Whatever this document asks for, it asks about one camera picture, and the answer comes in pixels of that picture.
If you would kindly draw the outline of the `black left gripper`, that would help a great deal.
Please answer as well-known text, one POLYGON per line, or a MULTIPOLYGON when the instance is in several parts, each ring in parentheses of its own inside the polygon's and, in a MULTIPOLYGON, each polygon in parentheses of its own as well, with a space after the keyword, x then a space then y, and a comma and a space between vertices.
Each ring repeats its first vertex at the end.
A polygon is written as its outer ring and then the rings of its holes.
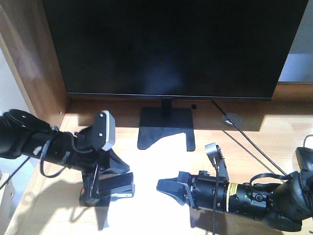
POLYGON ((92 127, 75 134, 66 132, 69 149, 66 151, 66 167, 86 174, 98 175, 99 179, 130 173, 130 167, 110 149, 96 150, 92 146, 92 127))

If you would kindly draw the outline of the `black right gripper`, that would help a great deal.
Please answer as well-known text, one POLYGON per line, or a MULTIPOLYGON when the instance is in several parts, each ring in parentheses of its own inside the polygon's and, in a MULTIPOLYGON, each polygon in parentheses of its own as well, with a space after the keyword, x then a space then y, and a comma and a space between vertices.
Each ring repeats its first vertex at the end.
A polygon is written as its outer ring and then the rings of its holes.
POLYGON ((187 204, 196 210, 225 212, 229 177, 224 159, 215 171, 215 176, 207 171, 200 171, 197 175, 180 171, 178 182, 177 178, 160 179, 156 189, 182 206, 187 204))

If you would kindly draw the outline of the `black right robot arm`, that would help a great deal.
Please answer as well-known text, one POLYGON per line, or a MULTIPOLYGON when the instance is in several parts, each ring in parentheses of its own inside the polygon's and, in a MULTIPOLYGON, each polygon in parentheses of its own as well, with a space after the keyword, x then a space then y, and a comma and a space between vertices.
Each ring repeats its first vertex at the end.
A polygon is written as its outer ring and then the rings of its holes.
POLYGON ((180 205, 193 209, 232 213, 263 221, 268 226, 287 232, 301 230, 302 221, 313 216, 313 151, 296 149, 300 171, 286 176, 260 173, 248 183, 231 183, 222 153, 208 157, 218 176, 206 171, 197 175, 179 172, 178 177, 160 179, 157 190, 171 196, 180 205))

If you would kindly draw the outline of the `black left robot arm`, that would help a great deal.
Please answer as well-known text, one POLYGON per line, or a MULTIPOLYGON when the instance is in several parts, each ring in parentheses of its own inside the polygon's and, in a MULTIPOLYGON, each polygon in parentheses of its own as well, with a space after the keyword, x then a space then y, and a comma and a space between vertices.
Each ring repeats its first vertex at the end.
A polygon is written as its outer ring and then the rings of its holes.
POLYGON ((75 169, 82 173, 85 195, 100 199, 134 192, 130 167, 113 151, 115 119, 103 110, 79 132, 62 132, 32 114, 12 109, 0 117, 0 156, 21 155, 75 169))

